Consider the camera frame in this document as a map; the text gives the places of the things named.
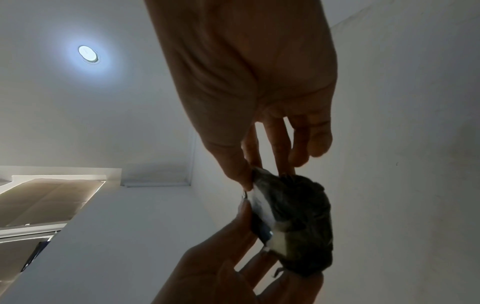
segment skin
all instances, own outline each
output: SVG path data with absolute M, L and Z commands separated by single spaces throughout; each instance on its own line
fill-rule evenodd
M 319 0 L 146 5 L 183 107 L 227 177 L 252 188 L 251 166 L 262 166 L 255 122 L 279 174 L 327 152 L 337 57 Z
M 188 250 L 152 304 L 312 304 L 323 276 L 300 277 L 285 271 L 256 295 L 253 288 L 277 259 L 265 251 L 240 271 L 234 266 L 256 241 L 250 231 L 252 210 L 242 203 L 238 216 L 205 242 Z

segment fingernail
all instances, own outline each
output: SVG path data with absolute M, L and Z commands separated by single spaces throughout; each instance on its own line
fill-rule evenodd
M 250 202 L 244 198 L 238 206 L 238 214 L 243 214 L 247 209 L 248 204 L 250 204 Z

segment ceiling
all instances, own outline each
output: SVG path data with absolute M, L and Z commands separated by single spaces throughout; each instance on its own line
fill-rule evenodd
M 323 4 L 333 25 L 373 1 Z M 80 45 L 99 63 L 85 62 Z M 142 0 L 2 0 L 0 104 L 0 166 L 188 180 L 191 125 Z

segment recessed light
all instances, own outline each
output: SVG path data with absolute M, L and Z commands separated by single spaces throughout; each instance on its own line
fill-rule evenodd
M 90 47 L 80 46 L 78 48 L 78 52 L 83 57 L 83 59 L 87 60 L 88 62 L 95 63 L 99 60 L 98 55 Z

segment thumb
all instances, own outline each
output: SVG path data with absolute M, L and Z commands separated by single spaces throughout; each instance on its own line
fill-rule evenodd
M 203 145 L 214 156 L 228 178 L 239 182 L 245 191 L 253 188 L 252 168 L 244 157 L 240 143 L 237 146 L 220 146 L 204 141 Z

